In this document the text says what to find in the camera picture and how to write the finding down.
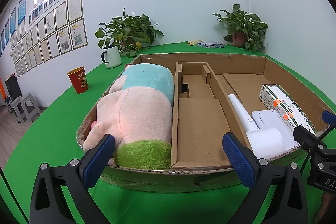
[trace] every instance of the wooden floor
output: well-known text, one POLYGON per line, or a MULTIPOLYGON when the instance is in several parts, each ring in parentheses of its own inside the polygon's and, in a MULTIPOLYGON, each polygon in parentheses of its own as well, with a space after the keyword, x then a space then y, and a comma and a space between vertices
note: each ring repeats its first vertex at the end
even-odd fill
POLYGON ((30 124, 19 124, 14 113, 0 107, 0 166, 4 169, 13 150, 26 133, 30 124))

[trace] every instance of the blue plush fabric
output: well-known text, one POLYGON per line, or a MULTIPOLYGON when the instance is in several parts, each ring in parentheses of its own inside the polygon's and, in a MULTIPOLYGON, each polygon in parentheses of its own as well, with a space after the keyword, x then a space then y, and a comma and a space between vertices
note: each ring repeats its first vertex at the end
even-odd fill
POLYGON ((173 106, 174 80, 170 70, 166 67, 142 63, 131 66, 122 75, 127 76, 122 90, 132 86, 154 88, 165 94, 173 106))

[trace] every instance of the terracotta pot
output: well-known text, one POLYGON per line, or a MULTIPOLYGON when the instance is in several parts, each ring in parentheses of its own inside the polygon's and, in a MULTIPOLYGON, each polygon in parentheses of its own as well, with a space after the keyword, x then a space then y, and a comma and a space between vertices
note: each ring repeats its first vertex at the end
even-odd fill
POLYGON ((238 31, 232 34, 233 46, 244 48, 245 43, 247 42, 247 36, 245 33, 238 31))
POLYGON ((68 72, 70 81, 77 93, 83 93, 89 86, 87 85, 84 67, 79 67, 68 72))

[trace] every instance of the red paper cup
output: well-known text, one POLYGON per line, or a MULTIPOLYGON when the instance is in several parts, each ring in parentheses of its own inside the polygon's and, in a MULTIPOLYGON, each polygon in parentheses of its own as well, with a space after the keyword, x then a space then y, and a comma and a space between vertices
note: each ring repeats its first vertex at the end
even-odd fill
POLYGON ((68 72, 70 81, 77 93, 83 93, 89 86, 87 85, 84 67, 79 67, 68 72))

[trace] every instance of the blue gripper pad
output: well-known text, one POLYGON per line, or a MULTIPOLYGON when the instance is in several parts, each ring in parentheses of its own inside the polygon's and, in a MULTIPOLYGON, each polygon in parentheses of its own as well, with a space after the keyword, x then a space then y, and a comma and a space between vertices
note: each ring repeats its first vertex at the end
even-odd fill
POLYGON ((106 134, 94 149, 87 152, 90 154, 82 161, 79 169, 85 189, 96 185, 101 173, 114 153, 115 146, 114 137, 106 134))
POLYGON ((336 116, 325 110, 322 112, 322 120, 328 125, 332 126, 336 122, 336 116))
POLYGON ((256 156, 251 150, 245 148, 231 132, 223 136, 222 145, 241 183, 252 189, 259 175, 256 156))

